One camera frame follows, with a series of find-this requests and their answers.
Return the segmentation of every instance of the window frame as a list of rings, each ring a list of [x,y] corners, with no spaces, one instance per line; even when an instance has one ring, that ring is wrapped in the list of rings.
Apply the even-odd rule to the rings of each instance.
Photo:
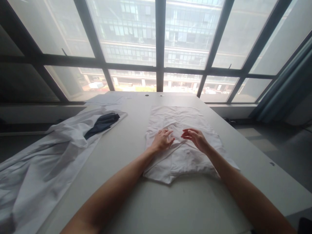
[[[1,63],[26,63],[31,64],[36,69],[36,71],[41,75],[43,80],[59,98],[58,104],[81,104],[82,102],[69,101],[65,94],[62,92],[60,87],[54,81],[53,77],[45,69],[45,65],[52,66],[67,66],[67,67],[85,67],[85,68],[99,68],[103,70],[107,84],[110,91],[114,90],[114,85],[109,73],[109,70],[128,70],[128,71],[144,71],[144,72],[156,72],[156,85],[157,92],[163,91],[164,73],[180,73],[180,74],[195,74],[202,75],[201,82],[199,84],[197,97],[200,98],[203,86],[206,81],[206,77],[212,76],[227,76],[227,77],[238,77],[232,92],[230,93],[226,102],[205,102],[211,104],[230,104],[233,98],[237,94],[239,88],[246,78],[258,78],[258,79],[272,79],[270,84],[261,93],[261,95],[252,104],[259,103],[261,98],[265,95],[267,90],[272,86],[275,80],[280,76],[287,65],[292,61],[292,59],[298,54],[300,49],[306,44],[312,33],[306,37],[306,39],[301,43],[301,45],[296,49],[293,55],[289,58],[286,64],[282,67],[277,75],[261,75],[261,74],[249,74],[252,66],[256,62],[258,56],[265,47],[267,41],[269,40],[271,34],[275,30],[279,21],[286,12],[288,6],[292,0],[278,0],[273,11],[271,12],[267,22],[264,25],[260,35],[258,36],[253,48],[251,49],[247,59],[242,67],[242,69],[225,69],[212,67],[214,62],[220,41],[224,29],[226,27],[229,15],[231,13],[234,0],[225,0],[218,26],[215,32],[213,43],[209,52],[208,60],[204,70],[196,69],[184,69],[184,68],[172,68],[164,67],[164,48],[165,48],[165,12],[166,12],[166,0],[156,0],[155,1],[155,13],[156,17],[156,67],[146,66],[146,65],[131,65],[131,64],[117,64],[117,63],[107,63],[105,61],[104,53],[98,39],[95,26],[91,17],[91,13],[88,8],[86,0],[73,0],[76,8],[78,10],[80,19],[84,26],[85,32],[87,34],[88,40],[90,42],[92,51],[95,58],[88,57],[76,57],[76,56],[63,56],[63,55],[52,55],[44,54],[35,43],[29,32],[26,30],[25,26],[18,18],[10,4],[7,0],[0,2],[0,25],[4,28],[16,46],[24,54],[24,56],[9,56],[0,55]]]

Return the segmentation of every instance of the white cloth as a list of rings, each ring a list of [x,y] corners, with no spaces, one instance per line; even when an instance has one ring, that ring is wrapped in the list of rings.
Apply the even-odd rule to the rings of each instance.
[[[108,113],[119,114],[109,129],[88,140],[85,133]],[[99,108],[49,128],[41,140],[0,164],[0,233],[36,233],[69,188],[101,136],[127,113]]]
[[[179,175],[190,173],[205,173],[219,178],[208,157],[200,152],[192,141],[181,138],[182,130],[185,128],[201,130],[209,144],[234,168],[239,170],[234,161],[229,158],[219,136],[198,109],[192,107],[152,107],[145,135],[146,148],[152,144],[156,133],[162,128],[173,130],[171,137],[175,137],[175,141],[169,149],[155,156],[144,171],[144,177],[166,184],[170,184]]]

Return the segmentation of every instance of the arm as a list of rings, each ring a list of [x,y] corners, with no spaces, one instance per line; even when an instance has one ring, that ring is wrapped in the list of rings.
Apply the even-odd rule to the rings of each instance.
[[[168,140],[172,131],[159,130],[152,145],[143,154],[106,181],[78,210],[62,230],[61,234],[99,233],[112,218],[124,200],[129,196],[137,180],[149,165],[155,154],[175,140]]]
[[[185,129],[182,137],[191,140],[207,155],[237,205],[259,233],[296,233],[269,199],[209,145],[201,131]]]

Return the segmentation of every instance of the dark blue fabric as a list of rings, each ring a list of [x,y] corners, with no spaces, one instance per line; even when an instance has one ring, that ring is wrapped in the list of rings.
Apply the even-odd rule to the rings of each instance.
[[[109,129],[113,123],[116,123],[117,120],[120,118],[118,114],[115,113],[109,113],[106,115],[102,115],[97,119],[95,122],[93,128],[91,128],[86,134],[85,134],[85,139],[89,139],[93,135],[103,132],[106,129]]]

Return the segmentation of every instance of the window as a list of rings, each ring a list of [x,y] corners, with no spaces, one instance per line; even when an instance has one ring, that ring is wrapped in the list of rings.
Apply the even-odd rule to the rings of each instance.
[[[3,27],[0,25],[0,55],[23,56]]]
[[[163,91],[176,93],[194,93],[198,91],[202,75],[164,73]]]
[[[312,29],[312,1],[293,0],[250,73],[276,75]]]
[[[162,90],[255,103],[312,37],[308,0],[7,2],[0,4],[5,102]]]
[[[86,101],[109,91],[102,69],[45,67],[70,101]]]
[[[235,0],[213,67],[241,69],[277,0]]]
[[[0,63],[0,79],[0,93],[7,101],[58,101],[30,64]]]
[[[45,54],[94,57],[73,0],[9,0]]]
[[[144,55],[145,52],[156,53],[156,37],[151,34],[156,30],[154,1],[134,0],[130,4],[124,4],[122,0],[87,2],[106,62],[156,66],[156,58]],[[100,19],[103,20],[103,34]],[[138,55],[134,57],[126,52],[117,56],[114,51],[108,52],[112,48],[134,51]]]
[[[116,91],[156,92],[156,72],[109,71]]]
[[[203,102],[226,102],[237,81],[237,77],[207,76],[200,99]]]
[[[255,102],[271,81],[246,78],[232,102]]]
[[[205,69],[224,0],[200,2],[167,1],[165,67]]]

